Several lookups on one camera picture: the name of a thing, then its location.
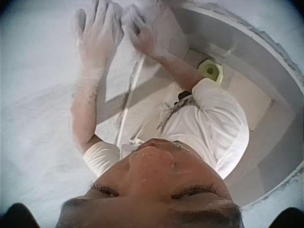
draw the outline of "latex glove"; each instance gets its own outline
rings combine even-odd
[[[123,29],[129,35],[130,40],[138,51],[154,58],[161,50],[157,39],[157,32],[146,23],[144,16],[140,15],[135,6],[131,6],[124,15]]]
[[[109,0],[93,0],[91,10],[75,14],[77,46],[85,68],[104,69],[122,40],[121,7]]]

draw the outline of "green object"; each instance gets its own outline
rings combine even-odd
[[[223,68],[221,65],[216,64],[215,62],[211,61],[210,59],[205,60],[202,62],[199,67],[198,71],[206,78],[210,78],[211,80],[221,84],[223,80]]]

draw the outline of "white glove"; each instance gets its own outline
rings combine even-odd
[[[129,35],[135,49],[151,58],[158,55],[161,48],[157,39],[157,32],[146,23],[145,17],[140,15],[135,6],[130,7],[122,21],[124,32]]]
[[[86,14],[75,14],[77,47],[85,68],[104,69],[123,38],[121,7],[110,0],[93,0]]]

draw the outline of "eyelid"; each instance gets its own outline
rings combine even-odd
[[[119,196],[119,192],[107,187],[107,186],[103,186],[100,185],[99,183],[94,183],[91,186],[92,190],[97,190],[100,191],[101,193],[103,193],[104,195],[108,195],[106,192],[109,192],[110,194],[112,194],[114,197],[118,197]]]
[[[201,193],[213,193],[215,195],[221,196],[218,188],[216,188],[213,184],[195,184],[176,191],[174,194],[171,195],[171,199],[179,200],[185,196],[189,197]]]

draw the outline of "man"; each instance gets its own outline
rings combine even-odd
[[[242,227],[241,213],[223,181],[248,144],[239,104],[215,82],[162,49],[132,8],[123,28],[134,47],[158,61],[192,95],[152,139],[119,160],[119,149],[95,135],[99,80],[117,47],[120,18],[109,1],[77,12],[83,62],[72,105],[75,140],[98,175],[86,195],[64,203],[57,227]]]

